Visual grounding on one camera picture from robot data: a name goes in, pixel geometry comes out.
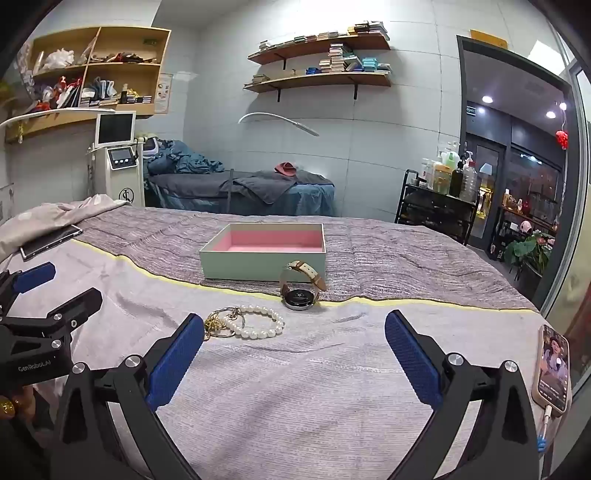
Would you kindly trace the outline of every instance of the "tablet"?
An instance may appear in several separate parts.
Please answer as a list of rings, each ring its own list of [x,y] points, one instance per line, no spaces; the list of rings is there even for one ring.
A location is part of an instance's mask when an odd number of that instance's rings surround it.
[[[30,260],[41,252],[62,244],[66,240],[74,238],[81,233],[82,230],[80,230],[76,225],[69,225],[64,228],[60,228],[59,230],[55,230],[54,232],[50,232],[46,235],[35,238],[21,247],[22,259],[24,261]]]

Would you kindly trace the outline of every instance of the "phone charging cable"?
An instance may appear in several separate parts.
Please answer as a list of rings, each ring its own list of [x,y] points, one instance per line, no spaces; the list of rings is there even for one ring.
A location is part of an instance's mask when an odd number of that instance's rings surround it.
[[[542,425],[542,432],[538,435],[538,452],[543,453],[546,450],[546,431],[548,430],[548,422],[552,415],[552,405],[547,405],[544,411],[544,424]]]

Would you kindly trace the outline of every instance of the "watch face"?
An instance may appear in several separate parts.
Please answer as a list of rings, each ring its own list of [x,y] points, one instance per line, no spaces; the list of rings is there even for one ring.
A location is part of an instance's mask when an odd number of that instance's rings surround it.
[[[301,288],[289,291],[283,299],[285,304],[294,310],[305,310],[314,304],[314,294]]]

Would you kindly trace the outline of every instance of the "red lantern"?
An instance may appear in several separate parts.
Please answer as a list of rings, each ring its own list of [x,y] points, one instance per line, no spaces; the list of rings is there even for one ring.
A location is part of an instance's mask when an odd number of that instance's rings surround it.
[[[556,132],[556,140],[558,140],[558,143],[563,150],[566,150],[569,147],[569,135],[567,132],[558,130]]]

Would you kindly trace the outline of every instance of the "ceiling light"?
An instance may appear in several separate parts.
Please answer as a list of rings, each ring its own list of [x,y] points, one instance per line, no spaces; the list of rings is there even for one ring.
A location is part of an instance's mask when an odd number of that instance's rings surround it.
[[[527,58],[555,75],[560,75],[564,71],[564,62],[560,53],[539,40],[535,42]]]

